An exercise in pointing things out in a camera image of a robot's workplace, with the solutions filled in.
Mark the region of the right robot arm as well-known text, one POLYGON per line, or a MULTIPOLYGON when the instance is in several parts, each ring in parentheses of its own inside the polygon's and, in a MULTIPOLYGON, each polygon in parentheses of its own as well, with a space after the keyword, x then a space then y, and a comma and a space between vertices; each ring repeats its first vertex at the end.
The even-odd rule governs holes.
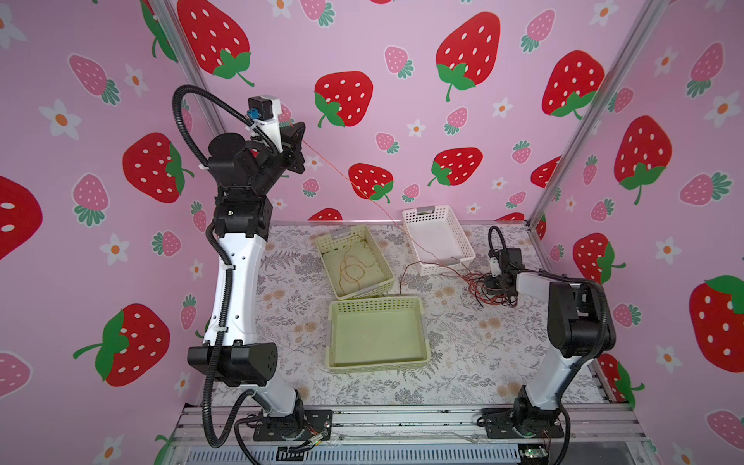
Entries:
POLYGON ((616 332, 610 321, 603 286, 585 278, 570 278, 545 270, 530 270, 521 252, 506 245, 501 230, 488 231, 488 256, 500 273, 492 280, 507 302, 529 296, 548 306, 548 341, 538 372, 515 397, 509 409, 486 409, 478 425, 490 438, 530 438, 550 433, 565 412, 563 396, 581 368, 614 347, 616 332))

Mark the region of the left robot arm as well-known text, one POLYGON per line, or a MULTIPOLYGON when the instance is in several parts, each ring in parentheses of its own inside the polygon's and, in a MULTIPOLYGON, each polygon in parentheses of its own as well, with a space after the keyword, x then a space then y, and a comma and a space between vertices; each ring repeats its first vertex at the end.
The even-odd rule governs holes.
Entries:
POLYGON ((186 84, 172 96, 176 127, 201 169, 217 186, 215 209, 205 236, 220 265, 212 316, 201 345, 188 351, 188 364, 205 375, 201 420, 207 443, 222 447, 244 424, 264 424, 294 440, 306 419, 300 394, 277 373, 278 348, 257 340, 258 278, 273 206, 269 191, 285 172, 303 174, 303 123, 282 126, 278 99, 258 96, 245 114, 210 92, 186 84), (203 152, 185 127, 182 104, 195 94, 247 127, 216 136, 203 152))

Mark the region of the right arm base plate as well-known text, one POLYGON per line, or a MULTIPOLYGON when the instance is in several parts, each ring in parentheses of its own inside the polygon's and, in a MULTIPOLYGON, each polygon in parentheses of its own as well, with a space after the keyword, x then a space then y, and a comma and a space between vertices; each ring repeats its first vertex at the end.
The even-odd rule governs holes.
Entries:
POLYGON ((489 439, 563 439, 564 430, 558 422, 558 410, 525 413, 515 409, 482 410, 476 425, 486 431, 489 439))

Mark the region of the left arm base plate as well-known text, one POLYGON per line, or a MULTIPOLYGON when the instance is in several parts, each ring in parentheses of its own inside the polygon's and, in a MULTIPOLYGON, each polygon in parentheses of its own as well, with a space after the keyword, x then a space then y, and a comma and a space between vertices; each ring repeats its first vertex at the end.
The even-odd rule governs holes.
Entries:
POLYGON ((282 418, 263 418, 254 429, 255 442, 321 441, 331 437, 333 410, 310 409, 282 418))

